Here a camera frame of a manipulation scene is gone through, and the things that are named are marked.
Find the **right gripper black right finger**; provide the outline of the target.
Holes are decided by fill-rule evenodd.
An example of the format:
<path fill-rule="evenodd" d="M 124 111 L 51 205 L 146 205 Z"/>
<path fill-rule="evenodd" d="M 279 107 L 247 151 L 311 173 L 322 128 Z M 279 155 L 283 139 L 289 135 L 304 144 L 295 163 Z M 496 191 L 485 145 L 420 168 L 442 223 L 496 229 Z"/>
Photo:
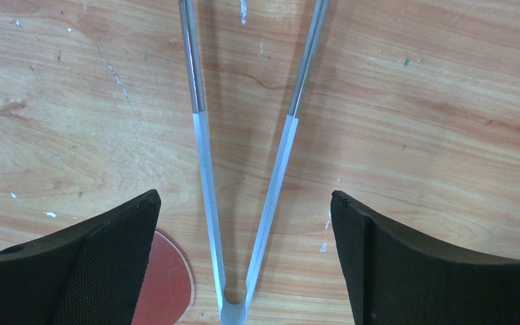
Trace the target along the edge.
<path fill-rule="evenodd" d="M 520 259 L 436 239 L 339 190 L 330 212 L 356 324 L 520 324 Z"/>

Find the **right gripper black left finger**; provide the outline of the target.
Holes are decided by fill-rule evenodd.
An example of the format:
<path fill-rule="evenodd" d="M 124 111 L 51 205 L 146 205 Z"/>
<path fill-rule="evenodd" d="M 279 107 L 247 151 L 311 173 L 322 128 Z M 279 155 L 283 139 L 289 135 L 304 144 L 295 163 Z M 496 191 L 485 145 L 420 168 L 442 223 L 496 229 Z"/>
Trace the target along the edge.
<path fill-rule="evenodd" d="M 160 206 L 149 190 L 0 251 L 0 324 L 130 324 Z"/>

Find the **metal serving tongs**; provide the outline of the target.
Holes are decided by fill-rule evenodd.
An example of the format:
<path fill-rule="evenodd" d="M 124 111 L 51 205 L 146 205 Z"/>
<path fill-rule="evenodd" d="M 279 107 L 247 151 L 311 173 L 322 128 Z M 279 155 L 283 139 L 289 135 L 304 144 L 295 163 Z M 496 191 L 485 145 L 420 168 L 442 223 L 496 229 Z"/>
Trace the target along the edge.
<path fill-rule="evenodd" d="M 295 87 L 286 114 L 251 259 L 246 273 L 245 296 L 243 300 L 238 303 L 230 303 L 224 294 L 226 286 L 225 263 L 221 243 L 219 209 L 215 190 L 215 179 L 213 175 L 211 137 L 202 82 L 202 69 L 198 49 L 194 4 L 192 1 L 179 2 L 179 15 L 183 32 L 188 84 L 192 102 L 192 117 L 196 137 L 196 147 L 198 150 L 202 195 L 207 219 L 211 266 L 219 310 L 219 321 L 221 324 L 245 324 L 247 321 L 248 311 L 261 273 L 263 256 L 267 248 L 272 221 L 278 206 L 286 168 L 298 129 L 301 104 L 305 90 L 308 86 L 313 61 L 315 60 L 318 51 L 318 45 L 322 34 L 322 27 L 326 19 L 328 6 L 329 2 L 324 0 L 316 1 L 314 5 L 303 49 L 303 55 L 299 64 L 299 71 L 295 81 Z"/>

